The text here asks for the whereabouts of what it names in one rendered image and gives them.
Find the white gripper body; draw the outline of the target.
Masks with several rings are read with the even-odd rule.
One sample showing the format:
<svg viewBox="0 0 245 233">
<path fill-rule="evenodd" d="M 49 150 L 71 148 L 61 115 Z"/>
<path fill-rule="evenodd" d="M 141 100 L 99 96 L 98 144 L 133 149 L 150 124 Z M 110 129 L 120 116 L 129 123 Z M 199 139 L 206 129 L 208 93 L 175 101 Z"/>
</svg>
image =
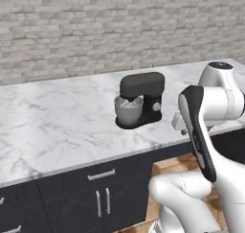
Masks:
<svg viewBox="0 0 245 233">
<path fill-rule="evenodd" d="M 179 112 L 176 112 L 173 116 L 171 124 L 175 130 L 186 130 L 186 124 L 182 118 L 182 115 Z"/>
</svg>

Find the black stand mixer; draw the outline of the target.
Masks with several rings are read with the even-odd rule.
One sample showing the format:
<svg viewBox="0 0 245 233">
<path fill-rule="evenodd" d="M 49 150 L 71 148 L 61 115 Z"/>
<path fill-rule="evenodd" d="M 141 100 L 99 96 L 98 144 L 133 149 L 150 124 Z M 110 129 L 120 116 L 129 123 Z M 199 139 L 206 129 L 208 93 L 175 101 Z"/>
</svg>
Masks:
<svg viewBox="0 0 245 233">
<path fill-rule="evenodd" d="M 118 127 L 138 128 L 162 119 L 165 76 L 159 72 L 128 75 L 120 82 L 120 95 L 114 100 Z"/>
</svg>

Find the dark cupboard run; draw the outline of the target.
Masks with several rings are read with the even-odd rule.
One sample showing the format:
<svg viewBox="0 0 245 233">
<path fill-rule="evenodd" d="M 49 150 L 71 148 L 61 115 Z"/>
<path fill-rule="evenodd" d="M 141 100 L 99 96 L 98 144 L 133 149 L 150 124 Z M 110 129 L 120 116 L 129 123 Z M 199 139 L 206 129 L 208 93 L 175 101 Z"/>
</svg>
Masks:
<svg viewBox="0 0 245 233">
<path fill-rule="evenodd" d="M 245 128 L 216 134 L 211 140 L 220 154 L 245 165 Z"/>
</svg>

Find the dark cupboard door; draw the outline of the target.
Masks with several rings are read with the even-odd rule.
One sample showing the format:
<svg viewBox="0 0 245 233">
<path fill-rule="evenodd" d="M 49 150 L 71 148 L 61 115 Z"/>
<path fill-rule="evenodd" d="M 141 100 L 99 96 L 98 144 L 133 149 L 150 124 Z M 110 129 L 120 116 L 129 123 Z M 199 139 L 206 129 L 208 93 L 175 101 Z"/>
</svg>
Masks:
<svg viewBox="0 0 245 233">
<path fill-rule="evenodd" d="M 113 233 L 145 219 L 148 189 L 144 178 L 131 177 L 106 188 L 110 191 L 111 213 L 107 215 L 106 212 L 104 189 L 104 233 Z"/>
<path fill-rule="evenodd" d="M 103 233 L 96 191 L 86 190 L 44 202 L 52 233 Z"/>
</svg>

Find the dark drawer front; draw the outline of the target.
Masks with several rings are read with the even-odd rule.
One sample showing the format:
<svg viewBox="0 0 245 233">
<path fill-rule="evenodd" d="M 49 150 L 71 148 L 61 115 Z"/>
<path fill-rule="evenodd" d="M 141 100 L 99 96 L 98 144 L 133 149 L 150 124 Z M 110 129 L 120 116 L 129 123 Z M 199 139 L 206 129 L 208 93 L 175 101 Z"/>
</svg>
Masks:
<svg viewBox="0 0 245 233">
<path fill-rule="evenodd" d="M 51 175 L 41 178 L 37 182 L 43 200 L 47 201 L 130 177 L 147 178 L 151 175 L 151 168 L 152 163 L 144 155 L 138 154 L 59 175 Z M 116 169 L 115 175 L 92 181 L 87 178 L 88 175 L 96 175 L 112 169 Z"/>
<path fill-rule="evenodd" d="M 49 224 L 42 215 L 8 213 L 0 215 L 0 233 L 22 225 L 20 233 L 51 233 Z"/>
<path fill-rule="evenodd" d="M 42 199 L 35 181 L 24 182 L 0 188 L 0 198 L 4 197 L 4 204 L 0 205 L 0 215 L 19 209 L 39 208 Z"/>
</svg>

